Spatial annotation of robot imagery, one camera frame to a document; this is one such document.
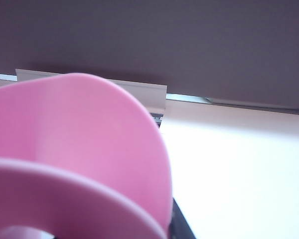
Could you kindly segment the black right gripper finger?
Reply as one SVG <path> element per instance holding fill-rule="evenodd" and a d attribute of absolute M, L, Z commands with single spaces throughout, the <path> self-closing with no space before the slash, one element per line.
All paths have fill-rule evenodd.
<path fill-rule="evenodd" d="M 173 198 L 169 239 L 196 239 L 175 198 Z"/>

